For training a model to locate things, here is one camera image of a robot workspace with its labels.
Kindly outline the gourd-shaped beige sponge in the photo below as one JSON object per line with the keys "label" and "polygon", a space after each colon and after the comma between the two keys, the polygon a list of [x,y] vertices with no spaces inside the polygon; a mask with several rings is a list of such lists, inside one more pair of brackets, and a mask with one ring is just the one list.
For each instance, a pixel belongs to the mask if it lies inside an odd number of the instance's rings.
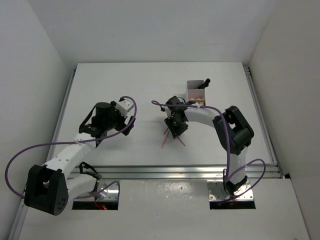
{"label": "gourd-shaped beige sponge", "polygon": [[204,101],[203,98],[200,98],[200,97],[189,97],[188,98],[189,101],[196,101],[196,102],[202,102]]}

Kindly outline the white organizer box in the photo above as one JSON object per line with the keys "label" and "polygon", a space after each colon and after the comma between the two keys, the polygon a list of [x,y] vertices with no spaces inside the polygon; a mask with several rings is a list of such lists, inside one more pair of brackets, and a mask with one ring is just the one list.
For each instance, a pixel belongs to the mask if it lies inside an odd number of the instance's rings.
{"label": "white organizer box", "polygon": [[186,82],[186,90],[185,90],[185,100],[187,102],[192,101],[188,100],[189,98],[202,98],[204,99],[204,105],[206,105],[206,94],[205,89],[196,89],[199,85],[201,85],[205,80],[188,80]]}

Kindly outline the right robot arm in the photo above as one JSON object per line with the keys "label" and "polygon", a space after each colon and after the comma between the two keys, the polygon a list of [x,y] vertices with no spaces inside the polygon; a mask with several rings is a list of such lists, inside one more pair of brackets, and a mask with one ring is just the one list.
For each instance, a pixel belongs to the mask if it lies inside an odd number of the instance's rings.
{"label": "right robot arm", "polygon": [[188,129],[188,122],[214,128],[219,143],[227,154],[224,189],[233,196],[247,181],[246,154],[254,137],[254,131],[241,111],[232,105],[221,112],[215,107],[192,100],[182,102],[177,96],[159,106],[167,115],[164,122],[173,138],[179,137]]}

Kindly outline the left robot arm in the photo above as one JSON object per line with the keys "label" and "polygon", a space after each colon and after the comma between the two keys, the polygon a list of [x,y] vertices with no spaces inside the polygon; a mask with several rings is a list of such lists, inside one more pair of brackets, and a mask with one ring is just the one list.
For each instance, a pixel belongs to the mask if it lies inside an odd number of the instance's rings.
{"label": "left robot arm", "polygon": [[134,126],[137,111],[135,100],[123,96],[119,101],[98,102],[79,125],[73,141],[42,165],[28,171],[24,204],[27,207],[58,216],[68,201],[97,197],[102,176],[83,159],[115,130],[127,136]]}

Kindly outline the long pink stick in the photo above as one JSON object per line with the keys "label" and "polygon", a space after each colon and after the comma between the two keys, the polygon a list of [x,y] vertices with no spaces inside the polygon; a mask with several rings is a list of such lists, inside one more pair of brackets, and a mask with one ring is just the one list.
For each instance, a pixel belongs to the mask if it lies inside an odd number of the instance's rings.
{"label": "long pink stick", "polygon": [[165,138],[164,138],[164,140],[163,140],[163,142],[162,142],[162,144],[161,144],[161,148],[163,148],[164,145],[166,144],[166,141],[167,141],[167,139],[168,139],[168,136],[169,136],[169,132],[166,134],[166,136],[165,136]]}

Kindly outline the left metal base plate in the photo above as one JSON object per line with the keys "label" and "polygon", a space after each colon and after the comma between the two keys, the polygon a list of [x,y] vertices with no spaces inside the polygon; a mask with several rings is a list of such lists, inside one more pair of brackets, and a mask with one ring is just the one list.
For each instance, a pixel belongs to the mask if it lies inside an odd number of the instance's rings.
{"label": "left metal base plate", "polygon": [[76,197],[77,200],[86,200],[97,198],[99,201],[117,202],[120,198],[120,182],[114,181],[100,181],[96,189],[90,193],[83,193]]}

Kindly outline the metal base plate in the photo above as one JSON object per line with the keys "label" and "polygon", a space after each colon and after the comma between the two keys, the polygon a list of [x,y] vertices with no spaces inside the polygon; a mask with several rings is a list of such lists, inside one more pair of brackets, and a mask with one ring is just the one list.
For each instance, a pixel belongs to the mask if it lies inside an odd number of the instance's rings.
{"label": "metal base plate", "polygon": [[254,194],[251,187],[251,182],[247,181],[244,185],[242,185],[238,190],[234,192],[234,195],[237,197],[235,198],[225,191],[223,182],[221,180],[208,181],[208,198],[211,202],[222,202],[230,198],[232,201],[254,201]]}
{"label": "metal base plate", "polygon": [[96,189],[90,193],[83,193],[76,197],[77,200],[86,200],[97,198],[99,201],[117,202],[120,198],[120,182],[114,181],[100,181]]}

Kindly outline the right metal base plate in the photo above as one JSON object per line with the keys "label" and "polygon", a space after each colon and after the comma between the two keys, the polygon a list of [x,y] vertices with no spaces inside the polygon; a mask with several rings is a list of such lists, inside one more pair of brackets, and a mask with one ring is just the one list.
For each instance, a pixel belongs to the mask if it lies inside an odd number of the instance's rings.
{"label": "right metal base plate", "polygon": [[234,192],[234,195],[237,197],[235,198],[225,191],[223,182],[221,180],[208,181],[208,198],[211,202],[222,202],[230,198],[232,201],[254,201],[254,194],[251,187],[251,182],[247,181],[244,185],[242,185],[238,190]]}

